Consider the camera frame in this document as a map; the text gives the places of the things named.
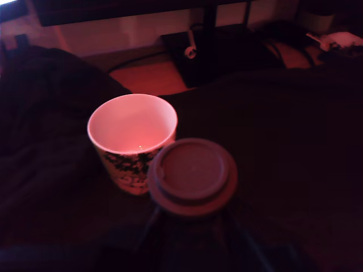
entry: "monitor stand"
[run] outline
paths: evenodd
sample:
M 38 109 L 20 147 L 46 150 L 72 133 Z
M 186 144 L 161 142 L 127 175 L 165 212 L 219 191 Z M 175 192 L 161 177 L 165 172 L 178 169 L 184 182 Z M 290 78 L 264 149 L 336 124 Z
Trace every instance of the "monitor stand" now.
M 247 28 L 251 1 L 242 24 L 216 27 L 217 6 L 204 8 L 203 28 L 194 30 L 197 56 L 184 55 L 191 46 L 187 32 L 161 36 L 188 88 L 210 83 L 236 71 L 284 67 L 284 64 Z

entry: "monitor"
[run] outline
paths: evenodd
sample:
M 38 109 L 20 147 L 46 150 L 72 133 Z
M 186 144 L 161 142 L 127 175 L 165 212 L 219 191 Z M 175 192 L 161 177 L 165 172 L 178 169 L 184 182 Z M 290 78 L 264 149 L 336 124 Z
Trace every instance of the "monitor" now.
M 224 5 L 246 0 L 32 0 L 42 26 Z
M 0 23 L 28 14 L 24 0 L 0 0 Z

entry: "cup lid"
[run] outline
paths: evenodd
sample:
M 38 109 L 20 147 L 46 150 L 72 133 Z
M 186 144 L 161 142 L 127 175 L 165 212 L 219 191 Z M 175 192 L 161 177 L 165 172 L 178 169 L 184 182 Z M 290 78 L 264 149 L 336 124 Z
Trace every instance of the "cup lid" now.
M 237 188 L 237 166 L 220 145 L 183 139 L 153 160 L 148 181 L 151 196 L 163 209 L 181 216 L 203 216 L 227 204 Z

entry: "cup rim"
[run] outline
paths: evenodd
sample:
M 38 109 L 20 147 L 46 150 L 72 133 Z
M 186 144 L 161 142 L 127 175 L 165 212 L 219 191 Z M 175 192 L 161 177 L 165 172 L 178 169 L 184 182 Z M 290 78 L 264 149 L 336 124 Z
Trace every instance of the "cup rim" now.
M 162 100 L 163 103 L 166 103 L 168 105 L 168 107 L 170 107 L 172 109 L 172 112 L 175 114 L 175 118 L 176 118 L 176 122 L 175 122 L 175 126 L 172 130 L 172 132 L 168 135 L 168 137 L 166 137 L 161 143 L 159 144 L 156 144 L 155 146 L 153 147 L 149 147 L 148 149 L 145 149 L 145 150 L 140 150 L 140 151 L 116 151 L 116 150 L 112 150 L 112 149 L 109 149 L 109 148 L 106 148 L 104 146 L 102 146 L 101 144 L 99 144 L 95 139 L 94 137 L 92 136 L 91 134 L 91 129 L 90 129 L 90 126 L 91 126 L 91 121 L 92 119 L 94 118 L 94 116 L 97 114 L 97 111 L 104 107 L 105 105 L 107 105 L 108 103 L 112 102 L 113 100 L 117 100 L 121 97 L 125 97 L 125 96 L 147 96 L 147 97 L 156 97 L 157 99 L 159 100 Z M 110 152 L 110 153 L 113 153 L 113 154 L 118 154 L 118 155 L 138 155 L 138 154 L 143 154 L 143 153 L 150 153 L 162 146 L 164 146 L 166 144 L 166 142 L 168 142 L 170 140 L 170 138 L 174 135 L 174 133 L 176 132 L 176 128 L 178 126 L 178 114 L 176 112 L 176 110 L 174 109 L 174 107 L 166 100 L 158 97 L 158 96 L 155 96 L 155 95 L 147 95 L 145 93 L 131 93 L 129 95 L 121 95 L 121 96 L 118 96 L 118 97 L 115 97 L 111 100 L 108 100 L 107 102 L 103 103 L 101 106 L 99 106 L 91 115 L 91 117 L 88 119 L 88 124 L 87 124 L 87 134 L 88 134 L 88 137 L 91 139 L 91 142 L 99 149 L 105 151 L 105 152 Z

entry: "cable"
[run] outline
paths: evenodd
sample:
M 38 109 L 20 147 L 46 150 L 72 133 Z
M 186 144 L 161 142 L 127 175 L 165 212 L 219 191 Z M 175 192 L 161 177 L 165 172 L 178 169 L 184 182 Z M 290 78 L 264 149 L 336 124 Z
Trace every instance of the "cable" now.
M 162 55 L 162 54 L 166 54 L 166 53 L 168 53 L 168 51 L 160 51 L 160 52 L 156 52 L 156 53 L 153 53 L 153 54 L 149 54 L 149 55 L 142 56 L 142 57 L 140 57 L 140 58 L 130 59 L 130 60 L 128 60 L 128 61 L 122 62 L 122 63 L 120 63 L 120 64 L 118 64 L 118 65 L 116 65 L 116 66 L 112 67 L 111 69 L 109 69 L 109 70 L 107 71 L 107 73 L 109 73 L 109 74 L 110 74 L 110 73 L 112 73 L 113 71 L 116 71 L 116 70 L 118 70 L 118 69 L 120 69 L 120 68 L 122 68 L 122 67 L 124 67 L 124 66 L 126 66 L 126 65 L 129 65 L 130 63 L 138 62 L 138 61 L 142 61 L 142 60 L 145 60 L 145 59 L 147 59 L 147 58 L 156 57 L 156 56 L 158 56 L 158 55 Z

